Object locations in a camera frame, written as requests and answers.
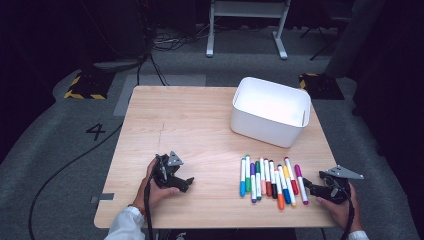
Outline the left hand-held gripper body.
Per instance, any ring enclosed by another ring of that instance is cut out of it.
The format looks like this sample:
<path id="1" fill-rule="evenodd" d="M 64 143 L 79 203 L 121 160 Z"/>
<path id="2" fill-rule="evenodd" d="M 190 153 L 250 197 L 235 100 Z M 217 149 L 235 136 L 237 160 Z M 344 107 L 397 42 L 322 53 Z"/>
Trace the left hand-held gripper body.
<path id="1" fill-rule="evenodd" d="M 183 161 L 174 151 L 170 154 L 157 155 L 155 159 L 154 180 L 160 188 L 187 185 L 184 179 L 175 176 Z"/>

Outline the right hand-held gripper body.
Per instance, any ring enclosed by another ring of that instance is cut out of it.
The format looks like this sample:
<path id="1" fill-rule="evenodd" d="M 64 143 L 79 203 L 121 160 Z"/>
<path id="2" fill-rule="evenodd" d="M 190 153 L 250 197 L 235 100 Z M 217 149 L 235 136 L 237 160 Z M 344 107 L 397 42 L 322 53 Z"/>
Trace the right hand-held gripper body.
<path id="1" fill-rule="evenodd" d="M 319 177 L 324 182 L 324 187 L 319 191 L 319 196 L 335 204 L 341 204 L 350 198 L 350 179 L 364 179 L 362 174 L 353 172 L 340 165 L 320 171 Z"/>

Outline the yellow cap marker pen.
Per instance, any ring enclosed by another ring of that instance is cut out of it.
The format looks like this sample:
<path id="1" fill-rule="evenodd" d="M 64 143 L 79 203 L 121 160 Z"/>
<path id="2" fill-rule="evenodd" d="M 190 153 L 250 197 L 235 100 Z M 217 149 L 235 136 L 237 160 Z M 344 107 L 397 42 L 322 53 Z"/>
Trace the yellow cap marker pen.
<path id="1" fill-rule="evenodd" d="M 285 165 L 283 166 L 283 174 L 284 174 L 285 181 L 286 181 L 286 184 L 287 184 L 291 206 L 296 207 L 297 202 L 296 202 L 295 194 L 294 194 L 294 191 L 293 191 L 293 187 L 292 187 L 290 175 L 289 175 L 289 172 L 288 172 L 288 168 Z"/>

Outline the group of coloured markers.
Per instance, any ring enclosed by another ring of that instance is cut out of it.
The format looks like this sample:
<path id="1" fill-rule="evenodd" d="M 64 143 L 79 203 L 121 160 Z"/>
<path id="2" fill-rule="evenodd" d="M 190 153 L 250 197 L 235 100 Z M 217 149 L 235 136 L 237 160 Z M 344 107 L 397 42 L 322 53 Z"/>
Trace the group of coloured markers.
<path id="1" fill-rule="evenodd" d="M 288 168 L 297 204 L 309 204 L 308 194 L 303 183 L 304 177 L 298 164 L 292 166 L 288 157 L 284 158 L 283 164 L 275 164 L 273 160 L 266 158 L 260 158 L 253 163 L 256 166 L 257 203 L 267 196 L 276 201 L 280 210 L 284 210 L 286 206 L 291 206 L 283 174 L 283 166 L 285 165 Z"/>

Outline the light blue cap marker pen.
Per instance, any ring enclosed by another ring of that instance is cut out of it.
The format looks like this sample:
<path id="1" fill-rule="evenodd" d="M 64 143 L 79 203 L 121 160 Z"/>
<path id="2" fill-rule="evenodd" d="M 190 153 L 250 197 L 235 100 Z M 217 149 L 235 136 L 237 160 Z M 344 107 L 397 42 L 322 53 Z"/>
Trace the light blue cap marker pen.
<path id="1" fill-rule="evenodd" d="M 241 197 L 246 195 L 246 158 L 241 158 L 241 167 L 240 167 L 240 187 L 239 193 Z"/>

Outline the purple cap marker pen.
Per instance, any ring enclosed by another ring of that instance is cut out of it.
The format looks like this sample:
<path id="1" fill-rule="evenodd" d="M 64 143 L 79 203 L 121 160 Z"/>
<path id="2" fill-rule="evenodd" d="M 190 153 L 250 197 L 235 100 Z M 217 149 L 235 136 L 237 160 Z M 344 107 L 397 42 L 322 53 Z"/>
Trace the purple cap marker pen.
<path id="1" fill-rule="evenodd" d="M 251 202 L 257 203 L 257 191 L 256 191 L 256 166 L 255 163 L 250 163 L 250 186 L 251 186 Z"/>

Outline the light green cap marker pen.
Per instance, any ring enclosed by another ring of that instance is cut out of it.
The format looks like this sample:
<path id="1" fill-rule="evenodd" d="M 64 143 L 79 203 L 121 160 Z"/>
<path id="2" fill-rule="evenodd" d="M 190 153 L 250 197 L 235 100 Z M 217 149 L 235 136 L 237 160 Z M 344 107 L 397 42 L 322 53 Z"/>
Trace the light green cap marker pen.
<path id="1" fill-rule="evenodd" d="M 250 177 L 250 155 L 245 156 L 245 187 L 246 192 L 251 192 L 251 177 Z"/>

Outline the white plastic bin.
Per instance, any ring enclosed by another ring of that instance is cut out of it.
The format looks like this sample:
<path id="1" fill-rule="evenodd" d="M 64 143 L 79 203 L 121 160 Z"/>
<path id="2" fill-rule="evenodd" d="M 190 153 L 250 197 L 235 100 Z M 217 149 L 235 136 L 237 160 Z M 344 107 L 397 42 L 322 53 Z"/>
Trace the white plastic bin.
<path id="1" fill-rule="evenodd" d="M 311 97 L 301 89 L 245 77 L 232 100 L 231 130 L 290 148 L 309 124 Z"/>

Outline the person's right hand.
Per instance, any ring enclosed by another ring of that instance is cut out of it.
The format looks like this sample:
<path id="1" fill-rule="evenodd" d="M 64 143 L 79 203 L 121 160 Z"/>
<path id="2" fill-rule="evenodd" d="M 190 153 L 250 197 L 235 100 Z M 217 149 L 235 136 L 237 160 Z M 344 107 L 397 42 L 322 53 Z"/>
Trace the person's right hand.
<path id="1" fill-rule="evenodd" d="M 351 201 L 346 201 L 342 204 L 334 204 L 331 201 L 323 199 L 321 197 L 317 197 L 317 202 L 326 209 L 334 222 L 343 230 L 348 227 L 349 220 L 349 207 L 352 206 L 354 208 L 354 218 L 350 228 L 350 232 L 362 231 L 363 226 L 360 219 L 360 205 L 357 199 L 357 193 L 355 187 L 350 184 L 351 189 Z"/>

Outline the person's left hand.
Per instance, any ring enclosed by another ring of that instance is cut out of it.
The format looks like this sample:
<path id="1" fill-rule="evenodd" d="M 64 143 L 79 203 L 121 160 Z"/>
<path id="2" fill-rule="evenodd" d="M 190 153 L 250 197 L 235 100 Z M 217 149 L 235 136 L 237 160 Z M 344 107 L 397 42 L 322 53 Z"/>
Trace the person's left hand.
<path id="1" fill-rule="evenodd" d="M 139 186 L 137 195 L 132 202 L 133 205 L 136 205 L 140 209 L 143 209 L 145 207 L 145 197 L 144 197 L 144 190 L 147 186 L 150 186 L 150 195 L 149 195 L 149 207 L 150 209 L 153 209 L 154 207 L 158 206 L 159 203 L 170 196 L 176 195 L 180 192 L 180 190 L 176 187 L 171 188 L 159 188 L 154 180 L 150 180 L 150 174 L 155 166 L 156 160 L 153 159 L 146 170 L 146 176 L 141 181 L 141 184 Z"/>

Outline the grey tape strip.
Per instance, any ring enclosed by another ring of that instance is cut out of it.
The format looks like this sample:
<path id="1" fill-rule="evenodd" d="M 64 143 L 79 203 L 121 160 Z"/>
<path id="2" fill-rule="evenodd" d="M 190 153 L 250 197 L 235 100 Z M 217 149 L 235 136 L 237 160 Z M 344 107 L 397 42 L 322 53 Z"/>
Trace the grey tape strip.
<path id="1" fill-rule="evenodd" d="M 98 196 L 92 196 L 90 199 L 91 204 L 97 204 L 100 201 L 106 200 L 110 201 L 114 199 L 114 193 L 101 193 Z"/>

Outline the yellow black striped base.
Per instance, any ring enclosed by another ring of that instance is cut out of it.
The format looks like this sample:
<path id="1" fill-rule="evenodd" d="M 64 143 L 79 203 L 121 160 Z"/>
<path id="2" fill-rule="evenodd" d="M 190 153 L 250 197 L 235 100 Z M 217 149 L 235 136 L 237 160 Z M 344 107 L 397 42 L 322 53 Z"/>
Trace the yellow black striped base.
<path id="1" fill-rule="evenodd" d="M 302 73 L 299 75 L 300 88 L 312 99 L 343 100 L 344 95 L 334 78 L 325 74 Z"/>
<path id="2" fill-rule="evenodd" d="M 108 92 L 114 77 L 114 73 L 93 75 L 79 72 L 72 80 L 64 97 L 105 100 L 108 97 Z"/>

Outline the black tripod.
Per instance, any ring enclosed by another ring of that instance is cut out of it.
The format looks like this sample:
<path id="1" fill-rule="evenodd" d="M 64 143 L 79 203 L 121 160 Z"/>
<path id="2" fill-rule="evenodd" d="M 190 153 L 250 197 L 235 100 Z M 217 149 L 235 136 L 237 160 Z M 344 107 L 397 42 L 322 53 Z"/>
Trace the black tripod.
<path id="1" fill-rule="evenodd" d="M 321 18 L 310 17 L 306 30 L 300 35 L 300 38 L 303 39 L 309 34 L 315 34 L 322 41 L 323 45 L 309 60 L 315 60 L 319 55 L 331 48 L 341 38 L 350 22 L 350 16 L 329 15 L 328 17 Z"/>

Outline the grey curtain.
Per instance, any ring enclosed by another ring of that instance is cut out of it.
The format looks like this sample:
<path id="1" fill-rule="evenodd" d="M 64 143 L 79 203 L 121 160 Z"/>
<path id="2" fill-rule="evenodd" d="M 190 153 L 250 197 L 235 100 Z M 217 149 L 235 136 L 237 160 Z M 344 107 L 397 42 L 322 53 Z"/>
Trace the grey curtain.
<path id="1" fill-rule="evenodd" d="M 347 75 L 368 34 L 377 21 L 386 0 L 355 0 L 352 19 L 337 43 L 324 74 L 330 78 Z"/>

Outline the white metal desk frame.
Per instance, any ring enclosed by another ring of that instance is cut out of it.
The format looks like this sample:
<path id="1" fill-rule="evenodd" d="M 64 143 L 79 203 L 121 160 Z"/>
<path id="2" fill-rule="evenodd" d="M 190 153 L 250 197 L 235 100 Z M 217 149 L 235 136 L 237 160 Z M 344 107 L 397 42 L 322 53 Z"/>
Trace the white metal desk frame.
<path id="1" fill-rule="evenodd" d="M 282 33 L 290 5 L 291 0 L 280 0 L 279 2 L 211 0 L 206 56 L 211 58 L 214 55 L 216 17 L 271 18 L 279 20 L 278 30 L 272 33 L 272 37 L 280 58 L 286 60 L 288 54 L 282 42 Z"/>

